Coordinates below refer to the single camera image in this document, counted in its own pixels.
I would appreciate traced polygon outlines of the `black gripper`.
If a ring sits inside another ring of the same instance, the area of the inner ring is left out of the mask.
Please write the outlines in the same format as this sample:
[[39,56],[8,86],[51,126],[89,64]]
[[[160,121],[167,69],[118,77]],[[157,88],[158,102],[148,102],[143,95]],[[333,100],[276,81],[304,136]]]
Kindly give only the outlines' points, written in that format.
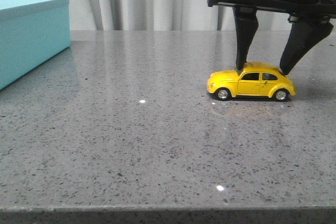
[[333,30],[335,0],[207,0],[208,6],[233,8],[237,56],[236,68],[242,70],[249,47],[258,29],[258,10],[288,13],[291,32],[280,59],[280,69],[287,75],[299,60]]

